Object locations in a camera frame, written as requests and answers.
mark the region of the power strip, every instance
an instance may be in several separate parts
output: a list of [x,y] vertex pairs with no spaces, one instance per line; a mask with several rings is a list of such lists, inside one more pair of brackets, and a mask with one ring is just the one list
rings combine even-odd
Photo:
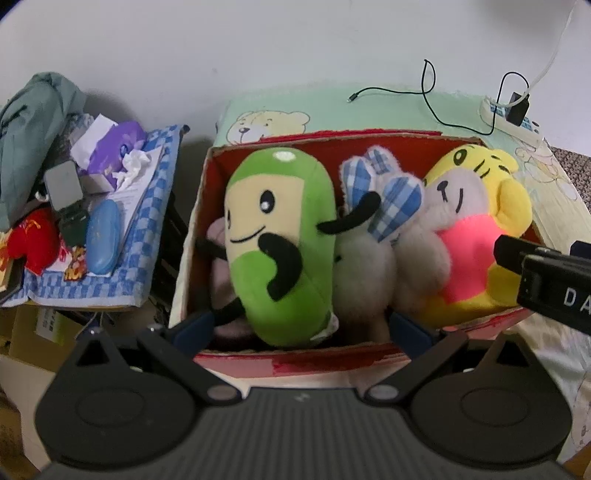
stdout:
[[[495,107],[491,105],[488,99],[482,99],[482,103],[480,104],[480,118],[482,118],[484,123],[491,127],[494,110]],[[534,148],[538,148],[544,142],[544,137],[540,134],[539,124],[525,117],[521,126],[518,127],[505,119],[505,111],[505,108],[497,107],[495,128],[498,128],[512,137],[522,140]]]

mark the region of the plush toy eye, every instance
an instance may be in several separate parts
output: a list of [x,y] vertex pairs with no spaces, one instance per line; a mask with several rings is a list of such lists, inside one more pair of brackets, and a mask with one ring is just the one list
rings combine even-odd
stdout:
[[275,197],[270,190],[265,190],[261,195],[261,211],[271,213],[275,208]]
[[464,163],[467,155],[468,151],[465,148],[462,148],[453,154],[453,162],[456,164],[456,166],[460,166]]

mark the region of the red plush toy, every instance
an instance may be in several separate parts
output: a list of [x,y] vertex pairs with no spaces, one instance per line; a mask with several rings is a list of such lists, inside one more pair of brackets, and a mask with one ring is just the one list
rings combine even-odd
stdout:
[[10,258],[27,257],[25,268],[35,275],[56,261],[60,239],[51,208],[39,208],[31,212],[8,238]]

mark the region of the plaid bunny ear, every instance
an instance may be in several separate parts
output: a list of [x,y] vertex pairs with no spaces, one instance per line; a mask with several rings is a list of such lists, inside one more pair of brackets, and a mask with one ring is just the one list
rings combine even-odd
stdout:
[[382,205],[369,223],[378,241],[395,241],[397,230],[415,215],[424,199],[423,182],[412,175],[391,177],[382,192]]
[[364,156],[377,175],[402,173],[396,157],[384,147],[379,145],[369,147]]
[[371,166],[364,157],[352,157],[340,165],[340,181],[345,204],[344,213],[357,206],[367,192],[375,189],[375,178]]
[[369,147],[363,157],[344,161],[340,166],[340,180],[345,213],[349,213],[365,193],[382,190],[388,179],[399,173],[402,171],[392,152],[379,145]]

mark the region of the blue checkered cloth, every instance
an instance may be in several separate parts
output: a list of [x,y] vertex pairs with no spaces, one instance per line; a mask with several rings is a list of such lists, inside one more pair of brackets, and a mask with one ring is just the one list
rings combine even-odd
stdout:
[[418,212],[423,202],[422,182],[402,172],[392,153],[380,146],[371,147],[363,157],[343,162],[340,179],[345,212],[350,212],[367,192],[378,192],[382,197],[382,204],[368,226],[378,242],[395,242],[399,228]]
[[64,281],[63,273],[45,272],[37,277],[25,270],[23,288],[2,307],[20,305],[31,299],[49,307],[92,310],[93,307],[139,307],[148,300],[183,129],[182,125],[173,125],[148,134],[144,151],[160,145],[164,145],[164,151],[111,277],[87,276],[81,281]]

